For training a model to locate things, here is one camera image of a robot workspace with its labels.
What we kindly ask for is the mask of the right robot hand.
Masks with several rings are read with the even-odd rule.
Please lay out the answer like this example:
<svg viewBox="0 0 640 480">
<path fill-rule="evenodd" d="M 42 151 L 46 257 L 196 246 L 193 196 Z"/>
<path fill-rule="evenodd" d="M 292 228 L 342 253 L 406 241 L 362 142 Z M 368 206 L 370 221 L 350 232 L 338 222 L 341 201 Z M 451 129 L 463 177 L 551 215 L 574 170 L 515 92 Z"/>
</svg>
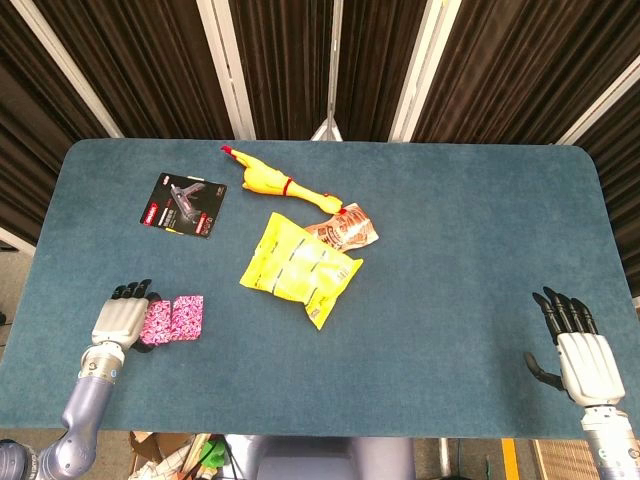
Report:
<svg viewBox="0 0 640 480">
<path fill-rule="evenodd" d="M 542 369 L 532 353 L 524 353 L 533 377 L 566 392 L 581 407 L 618 404 L 625 396 L 621 375 L 587 305 L 549 287 L 542 293 L 534 292 L 532 297 L 543 314 L 560 363 L 560 372 L 553 374 Z"/>
</svg>

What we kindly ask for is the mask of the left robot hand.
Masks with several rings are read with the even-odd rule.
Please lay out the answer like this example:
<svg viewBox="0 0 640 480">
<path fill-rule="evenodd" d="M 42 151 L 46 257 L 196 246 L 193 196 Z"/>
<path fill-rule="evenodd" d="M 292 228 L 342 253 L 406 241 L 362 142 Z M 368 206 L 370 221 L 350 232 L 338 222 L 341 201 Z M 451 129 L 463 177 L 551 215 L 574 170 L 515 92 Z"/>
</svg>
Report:
<svg viewBox="0 0 640 480">
<path fill-rule="evenodd" d="M 161 301 L 156 292 L 147 292 L 151 284 L 151 279 L 143 279 L 118 285 L 114 289 L 92 330 L 93 345 L 112 342 L 119 345 L 123 352 L 133 348 L 140 353 L 148 353 L 154 349 L 154 346 L 141 340 L 149 308 Z"/>
</svg>

